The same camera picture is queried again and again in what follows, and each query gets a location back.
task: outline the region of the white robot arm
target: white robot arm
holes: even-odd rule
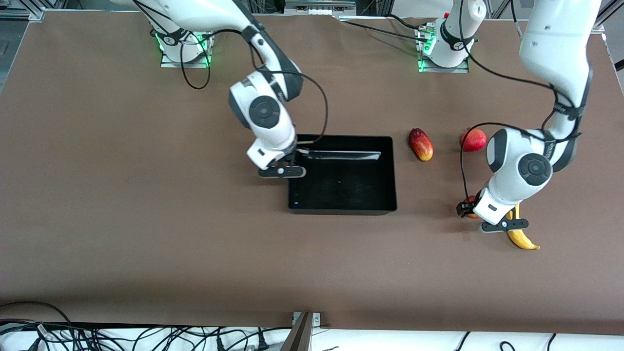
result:
[[[483,0],[453,0],[453,7],[447,18],[439,18],[434,22],[436,29],[436,45],[428,54],[431,61],[441,67],[457,67],[468,57],[464,45],[471,49],[474,44],[474,34],[485,19],[487,7]],[[462,42],[459,32],[459,11],[462,11]]]
[[[252,45],[264,65],[230,88],[229,103],[238,120],[256,135],[247,156],[264,177],[302,177],[302,167],[273,169],[271,165],[296,147],[295,128],[283,103],[301,92],[299,68],[273,42],[253,15],[238,0],[111,0],[135,6],[149,19],[173,61],[187,62],[202,53],[192,32],[233,31]],[[180,57],[180,46],[187,45],[188,56]]]
[[[487,145],[494,175],[473,204],[458,206],[458,214],[474,212],[500,225],[508,211],[543,189],[554,172],[572,161],[592,80],[586,46],[599,8],[600,0],[536,1],[520,58],[558,92],[553,124],[543,132],[511,128],[496,132]]]

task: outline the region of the banana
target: banana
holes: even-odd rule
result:
[[[515,219],[520,217],[520,204],[516,204],[515,208],[507,213],[507,219]],[[507,232],[511,241],[524,250],[539,250],[540,246],[535,245],[524,235],[522,229],[514,229]]]

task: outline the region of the black tray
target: black tray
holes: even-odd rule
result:
[[[299,134],[299,141],[316,139]],[[288,207],[299,214],[381,215],[396,210],[392,138],[323,136],[302,145],[296,164],[303,178],[288,179]]]

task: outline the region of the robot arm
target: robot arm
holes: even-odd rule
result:
[[[521,133],[501,129],[487,145],[487,161],[494,175],[478,193],[472,211],[498,224],[515,204],[542,190],[554,172],[574,158],[573,138],[585,110],[592,72],[587,41],[600,0],[541,0],[520,45],[525,67],[545,79],[557,94],[552,127]]]
[[[189,37],[188,31],[240,33],[264,61],[259,71],[254,71],[230,88],[229,103],[232,111],[243,126],[256,135],[247,155],[261,170],[266,170],[274,161],[294,152],[295,128],[283,103],[299,96],[303,78],[285,72],[301,71],[238,0],[112,1],[138,7],[148,17],[161,39],[173,37],[175,40],[170,41],[173,49],[165,49],[165,53],[169,55],[171,52],[173,56],[170,58],[174,61],[177,61],[176,58],[180,61],[188,59],[180,57],[179,47],[184,45],[181,40]],[[191,52],[189,57],[194,59],[199,53]],[[279,176],[288,177],[289,174],[282,170]]]

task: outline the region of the red fruit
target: red fruit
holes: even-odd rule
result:
[[[409,132],[409,146],[416,153],[421,161],[429,161],[433,157],[433,144],[431,140],[420,128],[414,128]]]
[[[459,138],[460,146],[464,138],[466,139],[466,141],[464,142],[464,151],[470,152],[483,149],[487,144],[487,136],[485,136],[485,133],[483,133],[483,131],[480,129],[473,129],[470,131],[470,133],[468,133],[468,136],[466,136],[467,131],[468,129],[466,129],[462,137]]]
[[[476,200],[477,198],[474,195],[470,195],[468,199],[464,200],[464,203],[470,204],[471,202],[475,202]],[[479,217],[477,214],[474,214],[474,213],[469,213],[466,215],[466,217],[472,218],[472,219],[481,219],[481,217]]]

